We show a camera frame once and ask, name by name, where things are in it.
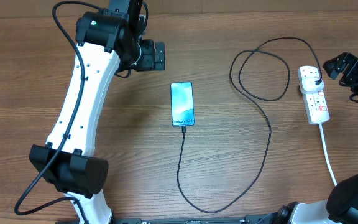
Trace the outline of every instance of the white charger plug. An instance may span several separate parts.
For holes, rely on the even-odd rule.
[[[320,79],[318,69],[313,66],[302,66],[298,70],[299,87],[305,103],[306,115],[309,124],[318,124],[320,128],[321,142],[323,143],[324,157],[326,159],[329,174],[334,185],[337,185],[333,170],[329,163],[326,140],[323,132],[323,123],[329,121],[327,101],[324,95],[324,82],[316,85]]]

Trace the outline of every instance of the wood grain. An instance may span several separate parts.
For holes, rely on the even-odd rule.
[[[0,18],[50,17],[61,0],[0,0]],[[145,0],[151,14],[193,14],[212,12],[280,12],[358,10],[358,0]],[[107,7],[109,0],[87,0]],[[83,6],[62,6],[62,16],[82,16]]]
[[[73,36],[77,17],[61,20]],[[288,62],[290,87],[280,101],[258,101],[273,129],[264,171],[247,194],[218,214],[196,211],[177,189],[181,132],[170,124],[170,83],[194,85],[196,126],[187,131],[182,188],[197,206],[219,209],[257,174],[268,134],[260,112],[229,84],[234,56],[280,36],[306,39],[321,63],[342,52],[358,56],[358,11],[161,15],[152,16],[149,26],[147,38],[165,42],[167,69],[115,78],[96,137],[96,157],[109,161],[104,193],[117,217],[241,217],[327,198],[333,186],[319,131],[307,123],[298,88],[298,67],[315,65],[305,45],[283,40],[264,48]],[[236,73],[244,59],[235,64]],[[52,18],[0,19],[0,223],[76,217],[69,202],[25,217],[13,212],[37,174],[28,160],[30,147],[43,144],[51,132],[73,61],[74,51]],[[245,66],[243,83],[257,96],[274,98],[285,87],[286,72],[277,59],[255,55]],[[324,78],[331,114],[324,129],[333,171],[341,181],[358,173],[358,104],[348,100],[349,89]],[[21,210],[60,196],[40,181]]]

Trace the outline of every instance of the blue smartphone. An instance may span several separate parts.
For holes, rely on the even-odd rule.
[[[172,125],[194,125],[193,84],[191,82],[172,83],[171,102]]]

